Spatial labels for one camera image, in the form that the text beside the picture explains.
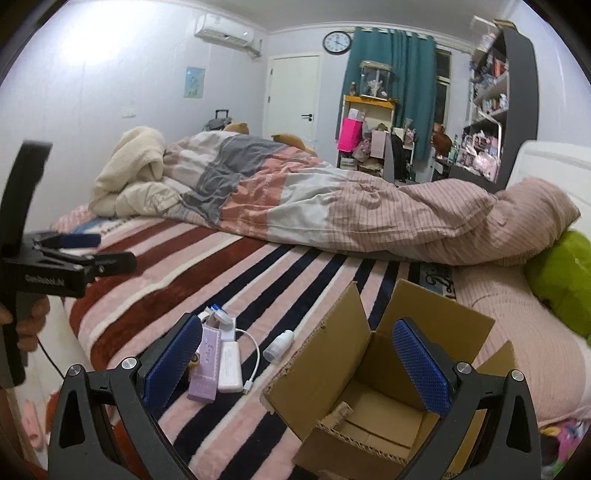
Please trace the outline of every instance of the wall clock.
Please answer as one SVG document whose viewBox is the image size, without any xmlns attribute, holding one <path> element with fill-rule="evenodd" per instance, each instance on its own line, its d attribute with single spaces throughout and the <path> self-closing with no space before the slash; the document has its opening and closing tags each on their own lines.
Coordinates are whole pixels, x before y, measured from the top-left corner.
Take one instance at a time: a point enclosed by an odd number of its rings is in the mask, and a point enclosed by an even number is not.
<svg viewBox="0 0 591 480">
<path fill-rule="evenodd" d="M 331 55 L 342 55 L 350 50 L 352 43 L 353 41 L 347 32 L 336 30 L 324 37 L 322 46 Z"/>
</svg>

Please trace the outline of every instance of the window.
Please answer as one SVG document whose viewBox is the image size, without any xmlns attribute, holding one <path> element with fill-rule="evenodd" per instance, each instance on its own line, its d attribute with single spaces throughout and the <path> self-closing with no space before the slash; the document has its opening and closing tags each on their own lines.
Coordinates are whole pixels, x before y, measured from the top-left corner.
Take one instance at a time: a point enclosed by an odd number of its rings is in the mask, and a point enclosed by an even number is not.
<svg viewBox="0 0 591 480">
<path fill-rule="evenodd" d="M 437 85 L 435 95 L 435 123 L 447 127 L 449 95 L 451 90 L 452 53 L 437 50 Z"/>
</svg>

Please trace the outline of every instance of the pink slipper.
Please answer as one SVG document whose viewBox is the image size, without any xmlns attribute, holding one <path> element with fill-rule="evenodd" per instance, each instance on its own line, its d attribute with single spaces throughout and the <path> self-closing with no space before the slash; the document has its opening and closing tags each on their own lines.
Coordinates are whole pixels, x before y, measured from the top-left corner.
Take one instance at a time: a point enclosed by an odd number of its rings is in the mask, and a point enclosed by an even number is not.
<svg viewBox="0 0 591 480">
<path fill-rule="evenodd" d="M 44 436 L 39 426 L 35 405 L 30 400 L 27 400 L 22 406 L 21 423 L 31 446 L 38 452 L 43 451 L 45 448 Z"/>
</svg>

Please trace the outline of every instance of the cardboard box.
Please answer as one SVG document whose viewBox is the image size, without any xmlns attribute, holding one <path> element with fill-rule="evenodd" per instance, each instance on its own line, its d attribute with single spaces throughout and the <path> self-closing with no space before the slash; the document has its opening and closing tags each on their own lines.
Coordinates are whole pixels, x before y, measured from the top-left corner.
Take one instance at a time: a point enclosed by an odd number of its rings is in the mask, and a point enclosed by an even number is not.
<svg viewBox="0 0 591 480">
<path fill-rule="evenodd" d="M 398 280 L 377 331 L 371 332 L 351 284 L 263 392 L 303 442 L 296 465 L 317 475 L 391 480 L 418 451 L 439 417 L 425 411 L 392 346 L 392 327 L 402 317 L 411 317 L 452 359 L 470 363 L 494 325 L 453 300 Z M 507 343 L 477 370 L 505 377 L 514 368 Z M 450 474 L 462 471 L 484 415 L 475 414 Z"/>
</svg>

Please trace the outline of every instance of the striped bed sheet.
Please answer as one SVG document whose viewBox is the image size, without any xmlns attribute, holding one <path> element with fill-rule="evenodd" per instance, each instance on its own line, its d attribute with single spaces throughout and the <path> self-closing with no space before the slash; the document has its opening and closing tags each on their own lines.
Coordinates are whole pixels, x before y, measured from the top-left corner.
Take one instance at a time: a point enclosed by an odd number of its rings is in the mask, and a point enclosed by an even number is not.
<svg viewBox="0 0 591 480">
<path fill-rule="evenodd" d="M 446 267 L 377 261 L 278 245 L 175 220 L 89 220 L 78 211 L 61 230 L 103 233 L 102 251 L 132 251 L 133 275 L 103 278 L 83 299 L 66 299 L 70 325 L 96 369 L 115 367 L 161 337 L 185 312 L 218 304 L 237 318 L 261 350 L 287 329 L 293 351 L 303 343 L 346 286 L 354 281 L 375 328 L 398 278 L 454 297 Z M 243 378 L 256 352 L 240 336 Z M 300 441 L 259 402 L 282 367 L 264 359 L 251 392 L 218 394 L 214 403 L 191 401 L 177 388 L 159 424 L 200 480 L 287 480 L 316 476 L 293 465 Z"/>
</svg>

